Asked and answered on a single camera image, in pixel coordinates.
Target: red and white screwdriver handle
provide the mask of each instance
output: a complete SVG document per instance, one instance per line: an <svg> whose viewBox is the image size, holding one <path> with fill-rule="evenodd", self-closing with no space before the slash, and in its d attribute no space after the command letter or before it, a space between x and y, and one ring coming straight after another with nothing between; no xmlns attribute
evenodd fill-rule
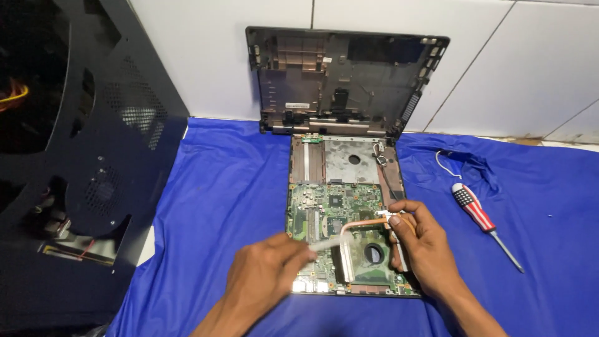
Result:
<svg viewBox="0 0 599 337"><path fill-rule="evenodd" d="M490 233L496 229L495 225L480 205L479 199L466 185L463 183L455 183L451 187L451 192L459 206L470 214L474 222L479 225L480 229L485 233Z"/></svg>

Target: fingernail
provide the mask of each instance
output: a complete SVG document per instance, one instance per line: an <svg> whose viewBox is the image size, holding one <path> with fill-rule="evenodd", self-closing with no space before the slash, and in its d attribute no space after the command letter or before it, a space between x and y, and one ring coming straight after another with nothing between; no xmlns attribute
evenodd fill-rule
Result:
<svg viewBox="0 0 599 337"><path fill-rule="evenodd" d="M391 215L389 218L389 224L393 227L396 227L397 225L401 224L401 218L397 215Z"/></svg>

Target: green circuit board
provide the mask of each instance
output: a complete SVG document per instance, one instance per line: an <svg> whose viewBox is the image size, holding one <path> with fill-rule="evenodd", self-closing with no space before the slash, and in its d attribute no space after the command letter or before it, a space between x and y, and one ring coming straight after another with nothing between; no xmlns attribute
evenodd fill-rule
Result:
<svg viewBox="0 0 599 337"><path fill-rule="evenodd" d="M385 209L379 185L289 185L286 231L296 240L314 243L339 235L347 222L378 218ZM350 247L355 280L346 284L339 248L318 253L298 273L294 292L326 294L420 296L408 280L390 266L389 234L382 224L350 228L355 240Z"/></svg>

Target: perforated metal panel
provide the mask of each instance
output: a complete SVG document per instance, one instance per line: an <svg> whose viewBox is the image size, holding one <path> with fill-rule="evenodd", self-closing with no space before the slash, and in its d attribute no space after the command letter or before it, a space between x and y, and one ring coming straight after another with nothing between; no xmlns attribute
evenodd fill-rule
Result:
<svg viewBox="0 0 599 337"><path fill-rule="evenodd" d="M115 169L100 169L87 185L87 209L99 216L108 216L112 208L119 203L122 194L120 185L121 178Z"/></svg>
<svg viewBox="0 0 599 337"><path fill-rule="evenodd" d="M168 113L130 56L125 56L120 69L122 82L108 83L104 97L121 119L139 131L144 142L154 150Z"/></svg>

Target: blue plastic sheet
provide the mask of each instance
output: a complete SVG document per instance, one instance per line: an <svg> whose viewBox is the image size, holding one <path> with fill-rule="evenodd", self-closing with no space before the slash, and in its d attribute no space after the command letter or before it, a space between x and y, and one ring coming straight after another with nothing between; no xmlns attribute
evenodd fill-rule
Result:
<svg viewBox="0 0 599 337"><path fill-rule="evenodd" d="M438 150L463 180L437 165ZM596 335L599 154L429 134L402 135L397 151L408 197L446 229L460 274L508 334ZM107 336L187 336L223 294L235 251L283 230L288 162L289 138L259 134L256 122L190 119L154 220L156 254L137 269ZM460 181L525 274L455 203ZM455 329L431 300L292 295L249 336Z"/></svg>

